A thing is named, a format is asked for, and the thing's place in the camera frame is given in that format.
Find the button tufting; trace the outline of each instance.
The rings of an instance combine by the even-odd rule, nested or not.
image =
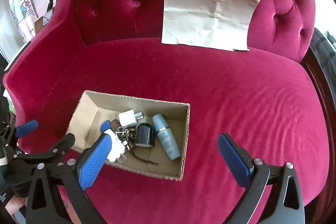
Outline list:
[[[135,8],[138,8],[139,6],[140,6],[140,1],[138,1],[138,0],[135,1],[135,2],[134,2],[134,7],[135,7]]]

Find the hello kitty curtain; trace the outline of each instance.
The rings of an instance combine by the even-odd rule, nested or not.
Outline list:
[[[35,36],[34,22],[37,20],[30,0],[9,0],[15,24],[25,43]]]

